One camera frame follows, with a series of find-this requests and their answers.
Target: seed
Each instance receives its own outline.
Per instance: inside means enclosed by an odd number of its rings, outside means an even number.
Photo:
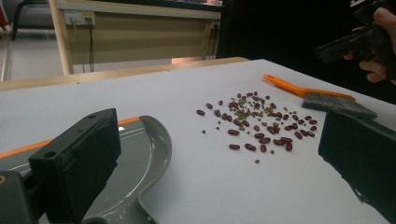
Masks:
[[[230,147],[230,149],[234,149],[234,150],[237,150],[240,148],[240,146],[237,144],[230,144],[229,147]]]
[[[247,121],[247,120],[245,120],[245,119],[244,119],[244,120],[242,120],[242,123],[243,123],[245,126],[247,126],[247,127],[248,127],[248,126],[250,126],[250,124],[248,123],[248,121]]]
[[[291,138],[288,138],[288,137],[280,137],[280,140],[287,142],[287,143],[293,141]]]
[[[264,144],[260,145],[260,150],[261,150],[262,152],[266,152],[266,151],[267,151],[267,146],[264,145]]]
[[[287,151],[291,151],[293,149],[293,145],[290,142],[287,142],[286,145],[285,145],[285,149]]]
[[[205,111],[204,110],[197,110],[197,114],[203,116],[205,114]]]
[[[271,142],[271,138],[269,138],[269,137],[264,137],[264,138],[259,139],[259,142],[260,142],[261,144],[267,144],[267,143]]]
[[[253,145],[251,145],[251,144],[249,144],[249,143],[246,143],[246,144],[245,144],[245,148],[248,149],[248,150],[250,150],[250,151],[255,151],[255,150],[257,150],[257,148],[256,148],[255,146],[253,146]]]
[[[294,135],[298,138],[298,139],[302,139],[303,136],[299,133],[299,132],[295,132]]]
[[[255,137],[255,138],[264,138],[264,137],[265,137],[265,134],[263,134],[263,133],[256,133],[256,134],[254,134],[254,137]]]
[[[228,130],[228,133],[230,135],[239,135],[239,132],[237,130],[233,130],[233,129]]]
[[[315,134],[312,133],[312,132],[306,132],[306,134],[308,134],[308,135],[311,136],[311,137],[315,137]]]

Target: floor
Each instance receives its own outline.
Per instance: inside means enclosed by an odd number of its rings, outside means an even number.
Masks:
[[[61,58],[54,30],[23,30],[15,41],[9,31],[0,33],[0,66],[2,81],[63,74]],[[94,71],[106,71],[128,67],[172,63],[171,59],[137,61],[127,63],[96,63]],[[83,65],[75,65],[75,74],[83,73]],[[85,64],[85,71],[90,67]]]

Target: dark background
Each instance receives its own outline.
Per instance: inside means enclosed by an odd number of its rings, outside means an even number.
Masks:
[[[360,60],[324,63],[316,58],[315,48],[361,26],[354,10],[348,0],[233,0],[225,13],[219,57],[265,59],[396,105],[396,86],[367,81]]]

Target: white table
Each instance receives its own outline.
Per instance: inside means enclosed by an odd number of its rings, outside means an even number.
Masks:
[[[267,83],[263,74],[352,94],[377,112],[379,123],[396,130],[395,105],[258,60],[1,91],[0,152],[55,137],[92,112],[116,107],[119,119],[150,115],[171,134],[170,166],[144,197],[160,223],[388,223],[373,207],[360,203],[348,183],[319,156],[325,113],[301,108],[302,98]],[[249,91],[270,95],[268,103],[295,110],[300,117],[312,116],[318,121],[315,138],[294,137],[291,152],[270,144],[274,155],[228,149],[230,143],[256,140],[253,134],[228,135],[226,130],[235,126],[224,120],[218,125],[205,104],[226,111],[226,104],[219,106],[218,100],[228,103],[238,92]],[[197,109],[206,115],[197,115]],[[282,131],[279,136],[292,133]]]

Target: orange edge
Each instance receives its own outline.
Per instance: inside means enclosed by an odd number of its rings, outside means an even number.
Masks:
[[[139,120],[139,117],[123,119],[123,120],[119,121],[119,125],[135,122],[135,121],[138,121],[138,120]],[[29,150],[32,150],[32,149],[35,149],[35,148],[38,148],[38,147],[43,147],[43,146],[45,146],[46,144],[48,144],[52,140],[53,140],[53,138],[52,139],[48,139],[48,140],[44,140],[44,141],[41,141],[41,142],[33,143],[33,144],[30,144],[30,145],[27,145],[27,146],[24,146],[24,147],[17,147],[17,148],[11,149],[9,151],[0,152],[0,159],[3,159],[5,157],[10,157],[10,156],[13,156],[13,155],[25,152],[25,151],[29,151]]]

